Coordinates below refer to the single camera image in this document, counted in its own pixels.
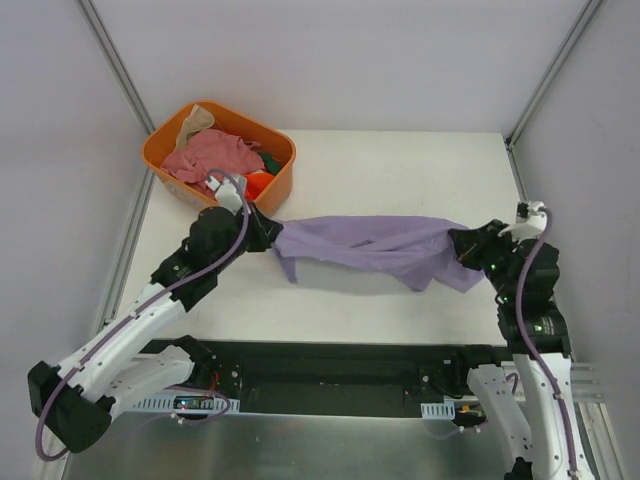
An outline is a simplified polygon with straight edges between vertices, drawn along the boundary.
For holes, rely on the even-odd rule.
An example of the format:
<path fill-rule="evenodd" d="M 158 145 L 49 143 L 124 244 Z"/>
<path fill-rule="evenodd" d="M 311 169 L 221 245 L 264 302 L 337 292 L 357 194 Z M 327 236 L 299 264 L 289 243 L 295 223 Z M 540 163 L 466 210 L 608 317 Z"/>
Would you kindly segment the orange plastic basket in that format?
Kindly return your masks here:
<path fill-rule="evenodd" d="M 289 137 L 212 100 L 183 107 L 142 148 L 165 188 L 198 210 L 216 204 L 222 169 L 246 182 L 247 200 L 275 212 L 291 193 L 295 157 Z"/>

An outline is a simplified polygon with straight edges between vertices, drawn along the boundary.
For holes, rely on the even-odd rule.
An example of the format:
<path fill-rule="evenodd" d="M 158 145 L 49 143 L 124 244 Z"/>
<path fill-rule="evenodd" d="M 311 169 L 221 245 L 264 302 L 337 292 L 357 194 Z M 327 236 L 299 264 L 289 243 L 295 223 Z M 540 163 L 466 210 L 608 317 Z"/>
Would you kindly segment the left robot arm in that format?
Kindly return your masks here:
<path fill-rule="evenodd" d="M 254 204 L 233 213 L 202 210 L 180 246 L 151 274 L 124 314 L 55 365 L 38 362 L 27 374 L 31 410 L 38 421 L 35 447 L 45 462 L 60 459 L 44 450 L 50 431 L 66 452 L 94 445 L 112 422 L 144 398 L 167 388 L 223 399 L 213 353 L 185 335 L 153 357 L 131 361 L 165 326 L 182 318 L 218 285 L 220 274 L 245 253 L 269 250 L 283 224 Z"/>

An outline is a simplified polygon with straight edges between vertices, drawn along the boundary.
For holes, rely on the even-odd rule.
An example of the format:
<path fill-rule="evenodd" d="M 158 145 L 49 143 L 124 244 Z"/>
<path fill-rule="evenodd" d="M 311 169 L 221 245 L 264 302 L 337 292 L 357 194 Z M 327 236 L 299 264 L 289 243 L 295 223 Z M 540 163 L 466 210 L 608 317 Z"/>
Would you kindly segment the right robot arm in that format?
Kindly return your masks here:
<path fill-rule="evenodd" d="M 521 234 L 519 225 L 493 220 L 452 229 L 457 261 L 483 273 L 496 292 L 499 330 L 523 389 L 520 408 L 496 364 L 465 360 L 450 369 L 452 387 L 474 394 L 501 443 L 507 479 L 591 479 L 573 406 L 571 347 L 553 301 L 560 276 L 558 250 L 547 243 L 549 214 Z"/>

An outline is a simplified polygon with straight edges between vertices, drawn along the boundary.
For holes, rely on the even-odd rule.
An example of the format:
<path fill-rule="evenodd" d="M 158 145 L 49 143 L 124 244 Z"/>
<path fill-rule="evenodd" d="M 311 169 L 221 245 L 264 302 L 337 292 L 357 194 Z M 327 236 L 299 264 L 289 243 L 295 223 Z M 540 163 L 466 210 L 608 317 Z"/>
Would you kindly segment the purple t-shirt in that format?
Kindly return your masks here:
<path fill-rule="evenodd" d="M 484 274 L 457 261 L 449 231 L 464 228 L 427 216 L 324 216 L 284 222 L 272 249 L 291 283 L 296 262 L 310 259 L 382 273 L 414 292 L 437 281 L 466 293 Z"/>

